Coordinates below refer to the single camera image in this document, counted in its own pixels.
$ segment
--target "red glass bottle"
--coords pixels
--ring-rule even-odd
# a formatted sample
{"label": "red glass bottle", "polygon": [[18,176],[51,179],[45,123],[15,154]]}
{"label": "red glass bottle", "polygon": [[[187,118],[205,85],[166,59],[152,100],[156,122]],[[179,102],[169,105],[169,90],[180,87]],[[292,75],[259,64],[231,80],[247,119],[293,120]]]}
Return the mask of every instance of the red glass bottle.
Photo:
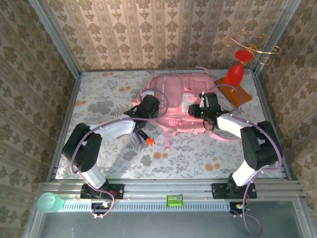
{"label": "red glass bottle", "polygon": [[246,50],[239,50],[234,54],[234,56],[239,61],[239,63],[232,66],[228,70],[224,78],[224,82],[226,84],[237,87],[240,85],[244,74],[242,63],[252,60],[252,54]]}

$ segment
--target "metal frame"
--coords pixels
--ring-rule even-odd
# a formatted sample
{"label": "metal frame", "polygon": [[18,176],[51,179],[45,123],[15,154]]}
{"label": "metal frame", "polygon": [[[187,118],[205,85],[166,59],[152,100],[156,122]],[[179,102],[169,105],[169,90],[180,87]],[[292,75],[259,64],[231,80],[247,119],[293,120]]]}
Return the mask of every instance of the metal frame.
{"label": "metal frame", "polygon": [[71,115],[73,114],[73,110],[75,107],[75,102],[76,102],[76,98],[77,98],[77,94],[78,91],[80,89],[80,83],[81,83],[81,79],[79,78],[78,80],[75,81],[74,87],[73,87],[73,91],[71,93],[70,99],[69,99],[69,103],[67,106],[67,110],[65,113],[65,118],[63,121],[63,125],[61,127],[59,136],[58,136],[58,140],[57,140],[57,144],[54,150],[54,154],[53,154],[53,158],[52,158],[52,162],[51,162],[51,166],[50,166],[50,170],[48,173],[48,176],[46,178],[46,181],[49,182],[52,180],[53,178],[53,174],[56,168],[58,168],[58,164],[61,158],[61,151],[63,149],[65,140],[66,140],[66,135],[67,135],[67,131],[68,131],[68,127],[69,127],[69,123],[70,123],[70,119],[71,119]]}
{"label": "metal frame", "polygon": [[[268,41],[262,49],[263,52],[271,53],[273,51],[272,47],[274,47],[281,38],[286,26],[288,25],[300,2],[300,0],[287,0],[282,12],[280,13],[275,25],[273,26],[273,29],[268,36]],[[260,54],[259,62],[266,62],[266,56],[267,55],[265,54]],[[260,64],[259,62],[257,61],[253,66],[255,75],[259,75],[262,68],[264,67],[264,65]]]}
{"label": "metal frame", "polygon": [[[265,118],[274,125],[272,115],[265,98],[264,90],[258,76],[253,74],[255,86],[259,95],[260,103],[263,108]],[[75,83],[67,113],[60,133],[53,162],[48,176],[48,182],[39,184],[38,192],[52,192],[71,204],[74,202],[90,204],[91,201],[82,201],[79,199],[81,186],[83,181],[80,179],[56,179],[52,180],[54,170],[58,167],[61,157],[61,149],[63,147],[67,129],[70,123],[72,111],[76,97],[80,88],[80,80]],[[284,165],[284,171],[288,179],[285,178],[259,178],[255,181],[258,198],[252,199],[253,202],[264,201],[293,201],[296,215],[304,237],[316,237],[314,224],[309,212],[307,204],[303,200],[305,195],[301,189],[300,183],[291,180],[290,172],[287,164]],[[113,179],[110,183],[125,184],[125,194],[119,204],[163,204],[166,202],[166,195],[183,194],[184,204],[195,203],[199,206],[228,201],[241,201],[239,199],[216,200],[212,198],[211,184],[216,182],[227,182],[226,179]],[[45,217],[43,213],[33,209],[32,215],[29,217],[27,230],[24,234],[25,238],[36,238],[41,231],[42,220]]]}
{"label": "metal frame", "polygon": [[[66,201],[58,212],[91,212],[89,201]],[[111,212],[229,212],[230,202],[185,202],[183,206],[167,206],[166,202],[116,202]]]}
{"label": "metal frame", "polygon": [[35,12],[39,16],[42,24],[44,25],[46,31],[52,38],[54,44],[56,45],[59,53],[63,57],[65,63],[67,64],[69,70],[73,74],[75,80],[79,79],[80,72],[77,67],[77,63],[74,60],[71,51],[69,50],[69,46],[64,42],[61,34],[57,30],[55,23],[53,22],[50,14],[45,8],[43,1],[41,0],[30,0],[31,6],[34,8]]}
{"label": "metal frame", "polygon": [[[124,204],[129,207],[124,207],[124,211],[133,211],[134,205],[143,204],[150,206],[152,204],[164,204],[166,195],[183,194],[184,205],[194,204],[194,206],[204,208],[207,205],[212,206],[218,204],[226,206],[229,201],[241,201],[241,199],[213,199],[211,194],[211,184],[215,182],[226,182],[226,179],[113,179],[110,183],[125,184],[123,200],[118,200],[116,203]],[[91,200],[80,200],[80,190],[83,181],[80,179],[60,179],[51,182],[43,182],[39,184],[38,192],[52,192],[64,201],[67,205],[79,204],[83,205],[82,210],[87,211],[84,207],[91,204]],[[302,199],[304,193],[298,181],[286,180],[283,178],[259,178],[255,181],[257,188],[257,199],[251,199],[252,202],[265,201],[293,201],[298,206],[303,206]],[[65,209],[65,212],[74,212],[71,209]],[[304,209],[297,209],[297,216],[304,237],[313,238],[314,231],[310,227],[307,214]],[[28,228],[24,234],[25,238],[36,238],[41,231],[41,223],[43,213],[34,208],[33,214],[29,218]]]}
{"label": "metal frame", "polygon": [[[212,183],[227,183],[227,179],[112,179],[123,183],[124,197],[120,201],[166,202],[166,195],[183,194],[185,202],[241,201],[241,199],[213,199]],[[40,183],[40,193],[52,192],[65,201],[80,199],[81,179],[59,179]],[[293,201],[304,198],[298,181],[283,178],[259,178],[255,181],[258,198],[254,201]]]}
{"label": "metal frame", "polygon": [[[275,125],[275,122],[273,120],[272,113],[271,113],[271,111],[269,109],[269,105],[268,105],[268,102],[267,102],[267,99],[266,99],[266,96],[265,96],[263,85],[261,84],[260,77],[258,75],[256,75],[254,72],[252,72],[252,77],[253,77],[253,81],[254,81],[254,84],[256,86],[257,92],[258,92],[258,96],[259,96],[259,100],[260,100],[260,103],[261,103],[261,106],[262,106],[264,117],[265,117],[265,119],[267,121],[269,121],[272,124],[275,134],[278,135],[277,130],[276,130],[276,125]],[[282,160],[283,160],[283,168],[284,168],[284,172],[285,172],[286,178],[289,179],[289,180],[294,179],[292,177],[292,175],[291,175],[291,172],[289,170],[288,164],[286,162],[285,152],[284,151],[283,151]]]}

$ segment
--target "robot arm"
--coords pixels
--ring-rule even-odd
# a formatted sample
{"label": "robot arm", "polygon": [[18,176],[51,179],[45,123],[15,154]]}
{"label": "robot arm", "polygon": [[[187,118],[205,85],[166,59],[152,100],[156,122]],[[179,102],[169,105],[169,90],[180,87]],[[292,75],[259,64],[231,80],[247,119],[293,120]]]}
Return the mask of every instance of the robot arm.
{"label": "robot arm", "polygon": [[[228,131],[242,140],[245,161],[228,181],[228,189],[232,190],[229,192],[234,192],[239,189],[238,187],[245,186],[260,169],[273,165],[278,160],[278,156],[269,140],[254,126],[231,117],[229,111],[221,111],[215,93],[202,94],[201,98],[201,105],[193,104],[189,107],[189,115],[203,118],[213,127]],[[271,123],[262,121],[258,126],[273,139],[282,155],[281,146]]]}
{"label": "robot arm", "polygon": [[92,125],[87,126],[84,123],[78,124],[71,136],[63,147],[62,154],[71,162],[75,148],[80,140],[92,129],[99,129],[90,133],[84,143],[80,145],[75,156],[74,165],[84,177],[85,181],[95,188],[107,189],[108,181],[101,173],[100,168],[96,165],[99,149],[107,141],[111,141],[119,136],[129,134],[136,131],[141,131],[145,127],[147,121],[139,120],[156,118],[159,113],[159,100],[151,95],[147,95],[142,100],[141,104],[131,108],[125,112],[124,117],[131,117],[131,120],[116,120],[107,123],[105,126]]}
{"label": "robot arm", "polygon": [[[227,183],[229,193],[234,193],[243,188],[261,168],[274,164],[278,160],[277,154],[271,143],[256,128],[246,122],[232,118],[229,111],[221,111],[215,93],[202,94],[201,97],[202,104],[191,105],[188,110],[189,115],[203,118],[210,125],[228,131],[242,140],[245,161],[229,177]],[[112,122],[91,133],[86,138],[85,144],[80,145],[74,161],[74,165],[84,179],[95,188],[102,187],[107,189],[108,181],[96,165],[100,146],[118,136],[140,131],[147,122],[136,118],[155,118],[158,113],[159,100],[152,95],[147,95],[140,105],[124,113],[126,116],[131,117],[132,120]],[[98,126],[87,126],[84,123],[78,124],[63,148],[63,155],[71,161],[79,141],[86,133]],[[282,154],[271,124],[268,121],[263,121],[258,123],[258,126],[270,135]]]}

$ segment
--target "gold wire ornament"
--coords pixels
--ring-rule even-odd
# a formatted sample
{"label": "gold wire ornament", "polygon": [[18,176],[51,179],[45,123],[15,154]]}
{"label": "gold wire ornament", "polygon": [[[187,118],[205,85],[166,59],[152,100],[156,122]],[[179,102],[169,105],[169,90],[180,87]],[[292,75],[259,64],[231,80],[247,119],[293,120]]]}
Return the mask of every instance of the gold wire ornament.
{"label": "gold wire ornament", "polygon": [[[258,48],[259,48],[260,46],[264,45],[265,42],[263,42],[262,44],[260,44],[260,45],[258,45],[258,46],[253,45],[252,43],[250,43],[250,38],[249,38],[249,36],[250,36],[251,34],[250,34],[248,31],[243,30],[243,29],[241,29],[241,32],[242,32],[241,34],[237,34],[237,35],[238,35],[238,36],[242,36],[244,33],[246,33],[246,34],[247,34],[247,38],[248,38],[248,43],[247,43],[247,45],[244,46],[244,45],[242,45],[241,43],[239,43],[238,41],[236,41],[236,40],[233,39],[233,38],[228,38],[228,39],[224,40],[224,44],[225,44],[226,46],[228,46],[228,47],[233,47],[234,43],[236,43],[237,45],[239,45],[239,46],[245,48],[247,51],[249,51],[249,52],[252,54],[252,56],[256,59],[256,61],[257,61],[258,63],[262,64],[262,65],[269,65],[269,64],[271,64],[271,59],[270,59],[269,57],[264,57],[263,62],[261,62],[261,61],[259,60],[259,58],[255,56],[255,52],[256,52],[256,53],[259,53],[259,54],[277,55],[277,54],[281,53],[281,51],[282,51],[279,46],[271,47],[272,50],[273,50],[273,52],[259,51]],[[268,38],[268,36],[267,36],[266,34],[260,33],[257,38],[259,38],[259,39],[265,39],[265,38]]]}

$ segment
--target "green package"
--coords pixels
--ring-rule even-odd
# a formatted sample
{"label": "green package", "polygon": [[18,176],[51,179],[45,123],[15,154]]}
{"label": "green package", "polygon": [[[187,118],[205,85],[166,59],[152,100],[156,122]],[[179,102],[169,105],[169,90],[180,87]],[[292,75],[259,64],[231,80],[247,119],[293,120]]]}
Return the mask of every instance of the green package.
{"label": "green package", "polygon": [[166,206],[183,206],[183,195],[166,195]]}

